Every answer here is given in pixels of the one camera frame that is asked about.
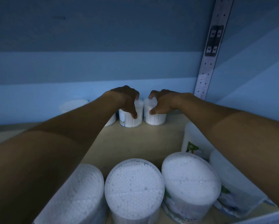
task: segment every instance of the white container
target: white container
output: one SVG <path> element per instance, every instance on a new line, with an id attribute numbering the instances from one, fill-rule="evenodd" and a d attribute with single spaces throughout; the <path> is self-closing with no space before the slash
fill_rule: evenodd
<path id="1" fill-rule="evenodd" d="M 220 194 L 218 175 L 208 162 L 185 152 L 162 163 L 165 194 L 162 207 L 178 223 L 199 223 Z"/>
<path id="2" fill-rule="evenodd" d="M 110 120 L 108 120 L 108 122 L 105 124 L 105 127 L 108 127 L 112 124 L 114 124 L 117 121 L 117 117 L 115 115 L 115 113 L 112 115 L 112 117 L 110 118 Z"/>
<path id="3" fill-rule="evenodd" d="M 62 105 L 60 105 L 59 109 L 60 109 L 61 113 L 66 113 L 66 112 L 70 112 L 76 108 L 79 108 L 81 106 L 84 106 L 88 103 L 89 103 L 89 101 L 87 99 L 76 99 L 76 100 L 72 100 L 72 101 L 63 103 Z"/>
<path id="4" fill-rule="evenodd" d="M 155 114 L 150 115 L 150 110 L 157 105 L 157 99 L 153 97 L 152 99 L 144 99 L 144 121 L 150 125 L 161 125 L 164 124 L 166 119 L 166 114 Z"/>
<path id="5" fill-rule="evenodd" d="M 115 224 L 153 224 L 158 220 L 164 180 L 152 163 L 128 159 L 105 182 L 105 197 Z"/>
<path id="6" fill-rule="evenodd" d="M 104 224 L 104 179 L 90 164 L 80 164 L 47 203 L 34 224 Z"/>
<path id="7" fill-rule="evenodd" d="M 210 164 L 216 170 L 222 184 L 221 194 L 214 204 L 217 209 L 243 218 L 267 199 L 267 196 L 219 151 L 212 152 Z"/>
<path id="8" fill-rule="evenodd" d="M 186 124 L 181 147 L 182 152 L 191 152 L 208 161 L 214 149 L 215 147 L 192 122 Z"/>
<path id="9" fill-rule="evenodd" d="M 123 127 L 137 127 L 142 123 L 142 114 L 144 108 L 143 100 L 134 101 L 135 109 L 137 112 L 137 119 L 132 118 L 129 112 L 119 110 L 120 124 Z"/>

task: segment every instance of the clear plastic container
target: clear plastic container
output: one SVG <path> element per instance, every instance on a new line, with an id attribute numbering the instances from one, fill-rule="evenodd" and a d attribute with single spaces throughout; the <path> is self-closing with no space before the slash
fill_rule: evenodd
<path id="1" fill-rule="evenodd" d="M 164 196 L 164 180 L 152 163 L 128 159 L 105 182 L 105 197 L 115 224 L 153 224 Z"/>
<path id="2" fill-rule="evenodd" d="M 244 218 L 267 199 L 267 196 L 219 151 L 212 152 L 210 164 L 216 170 L 222 184 L 221 194 L 214 204 L 220 211 Z"/>
<path id="3" fill-rule="evenodd" d="M 189 122 L 185 126 L 181 151 L 196 154 L 199 157 L 209 160 L 211 152 L 215 147 L 205 138 L 200 130 Z"/>
<path id="4" fill-rule="evenodd" d="M 200 223 L 220 194 L 218 175 L 197 155 L 177 152 L 162 163 L 163 209 L 178 223 Z"/>
<path id="5" fill-rule="evenodd" d="M 124 112 L 121 109 L 119 110 L 120 124 L 123 127 L 137 127 L 142 123 L 144 102 L 139 99 L 134 101 L 134 105 L 137 112 L 137 119 L 132 118 L 130 113 Z"/>
<path id="6" fill-rule="evenodd" d="M 89 103 L 89 101 L 87 99 L 71 100 L 71 101 L 68 101 L 68 102 L 60 105 L 59 109 L 60 109 L 61 113 L 66 113 L 66 112 L 72 111 L 73 109 L 84 106 L 88 103 Z"/>
<path id="7" fill-rule="evenodd" d="M 166 114 L 155 114 L 150 115 L 150 110 L 157 105 L 157 99 L 153 97 L 152 99 L 144 99 L 144 121 L 150 125 L 161 125 L 165 123 Z"/>
<path id="8" fill-rule="evenodd" d="M 117 116 L 115 114 L 113 114 L 112 117 L 105 124 L 105 127 L 108 127 L 108 126 L 114 124 L 116 121 L 117 121 Z"/>
<path id="9" fill-rule="evenodd" d="M 104 224 L 104 179 L 90 164 L 80 164 L 34 220 L 34 224 Z"/>

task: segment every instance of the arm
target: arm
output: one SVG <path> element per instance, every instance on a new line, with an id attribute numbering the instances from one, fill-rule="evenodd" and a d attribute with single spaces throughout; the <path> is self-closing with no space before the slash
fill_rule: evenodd
<path id="1" fill-rule="evenodd" d="M 0 223 L 31 224 L 118 110 L 137 113 L 128 86 L 0 144 Z"/>
<path id="2" fill-rule="evenodd" d="M 279 122 L 203 101 L 190 93 L 152 91 L 150 114 L 182 111 L 213 146 L 279 206 Z"/>

